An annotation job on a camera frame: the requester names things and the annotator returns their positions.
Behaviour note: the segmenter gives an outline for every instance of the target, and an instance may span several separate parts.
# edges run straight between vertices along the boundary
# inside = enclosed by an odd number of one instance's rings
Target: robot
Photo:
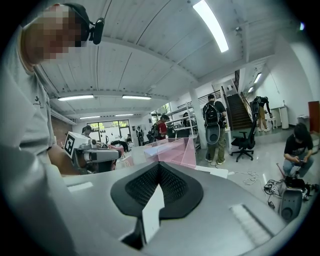
[[[114,161],[121,157],[120,150],[107,149],[104,146],[98,147],[98,144],[95,139],[75,132],[68,132],[65,139],[64,150],[71,158],[72,165],[79,170],[82,175],[112,171]],[[81,167],[79,163],[80,158],[84,158],[87,163],[86,166]],[[96,170],[90,168],[94,163],[97,165]]]

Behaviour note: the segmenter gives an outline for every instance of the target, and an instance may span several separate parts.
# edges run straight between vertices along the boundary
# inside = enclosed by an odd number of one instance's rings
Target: staircase
[[[230,107],[230,114],[232,118],[232,129],[239,130],[251,128],[252,122],[250,116],[240,96],[238,94],[231,95],[227,97],[227,101]]]

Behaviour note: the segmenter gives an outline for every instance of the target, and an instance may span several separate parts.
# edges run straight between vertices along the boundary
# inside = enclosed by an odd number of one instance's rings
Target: backpack
[[[207,126],[215,125],[222,121],[222,114],[216,109],[215,105],[207,104],[204,120]]]

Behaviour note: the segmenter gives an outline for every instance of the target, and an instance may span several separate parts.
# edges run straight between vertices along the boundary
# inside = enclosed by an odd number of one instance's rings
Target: column
[[[189,93],[190,93],[191,100],[192,100],[194,115],[196,118],[196,124],[198,126],[198,134],[200,137],[201,148],[206,149],[207,148],[207,139],[206,139],[205,120],[202,115],[198,96],[197,96],[196,90],[194,88],[190,88]]]

